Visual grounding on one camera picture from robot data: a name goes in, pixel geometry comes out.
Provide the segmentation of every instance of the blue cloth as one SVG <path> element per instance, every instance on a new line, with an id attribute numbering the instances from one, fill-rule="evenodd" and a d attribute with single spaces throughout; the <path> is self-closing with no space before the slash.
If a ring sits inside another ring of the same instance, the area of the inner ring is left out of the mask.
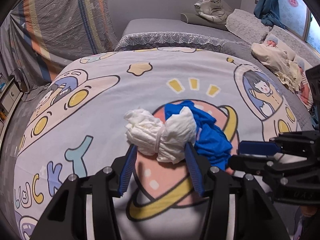
<path id="1" fill-rule="evenodd" d="M 319 130 L 319 120 L 318 120 L 318 109 L 316 106 L 313 106 L 310 110 L 310 119 L 311 124 L 315 130 Z"/>
<path id="2" fill-rule="evenodd" d="M 278 0 L 259 0 L 254 9 L 254 15 L 261 19 L 265 26 L 277 25 L 285 29 L 285 26 L 280 22 Z"/>
<path id="3" fill-rule="evenodd" d="M 172 114 L 179 114 L 184 106 L 190 108 L 196 121 L 197 134 L 200 132 L 199 139 L 194 146 L 195 150 L 199 155 L 207 157 L 211 166 L 217 166 L 225 170 L 231 156 L 232 145 L 223 131 L 215 125 L 215 118 L 194 107 L 193 102 L 186 100 L 179 105 L 166 104 L 164 106 L 165 119 L 167 120 Z"/>

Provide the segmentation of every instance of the stuffed animal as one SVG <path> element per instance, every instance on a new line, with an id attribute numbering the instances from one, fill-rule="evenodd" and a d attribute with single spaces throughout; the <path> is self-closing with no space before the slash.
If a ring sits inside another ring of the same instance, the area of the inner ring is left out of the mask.
<path id="1" fill-rule="evenodd" d="M 208 21 L 225 25 L 232 9 L 223 0 L 200 0 L 195 3 L 196 12 Z"/>

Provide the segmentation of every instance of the white cloth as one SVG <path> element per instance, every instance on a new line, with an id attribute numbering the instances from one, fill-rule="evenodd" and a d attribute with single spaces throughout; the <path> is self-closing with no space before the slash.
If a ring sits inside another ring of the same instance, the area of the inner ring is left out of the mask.
<path id="1" fill-rule="evenodd" d="M 196 141 L 196 121 L 186 106 L 164 124 L 142 108 L 127 112 L 124 119 L 128 121 L 125 126 L 128 129 L 127 139 L 144 155 L 158 153 L 159 162 L 180 162 L 184 159 L 185 144 Z M 156 145 L 157 138 L 160 138 L 159 147 Z"/>
<path id="2" fill-rule="evenodd" d="M 283 85 L 291 92 L 299 91 L 301 74 L 296 63 L 288 60 L 286 51 L 268 46 L 267 44 L 253 43 L 252 54 L 271 72 L 276 74 Z"/>

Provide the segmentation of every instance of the yellow dash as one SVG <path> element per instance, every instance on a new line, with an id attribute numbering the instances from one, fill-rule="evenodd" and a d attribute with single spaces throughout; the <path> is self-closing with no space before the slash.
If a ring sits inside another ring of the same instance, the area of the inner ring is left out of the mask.
<path id="1" fill-rule="evenodd" d="M 217 87 L 216 85 L 210 85 L 208 90 L 207 90 L 207 96 L 209 97 L 215 97 L 218 93 L 220 92 L 220 88 Z"/>
<path id="2" fill-rule="evenodd" d="M 177 78 L 171 79 L 167 82 L 167 85 L 177 94 L 183 92 L 185 88 L 182 86 Z"/>
<path id="3" fill-rule="evenodd" d="M 197 78 L 189 78 L 189 85 L 191 90 L 199 91 L 200 82 Z"/>

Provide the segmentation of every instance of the floor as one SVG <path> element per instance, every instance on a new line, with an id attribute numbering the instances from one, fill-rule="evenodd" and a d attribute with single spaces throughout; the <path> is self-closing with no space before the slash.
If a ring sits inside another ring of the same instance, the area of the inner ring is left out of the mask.
<path id="1" fill-rule="evenodd" d="M 20 145 L 21 138 L 27 123 L 39 103 L 45 95 L 43 88 L 33 90 L 28 96 L 24 95 L 19 102 L 14 115 L 9 123 L 7 134 L 4 139 L 0 160 L 0 208 L 8 222 L 17 232 L 13 205 L 13 176 L 16 163 L 15 154 Z"/>

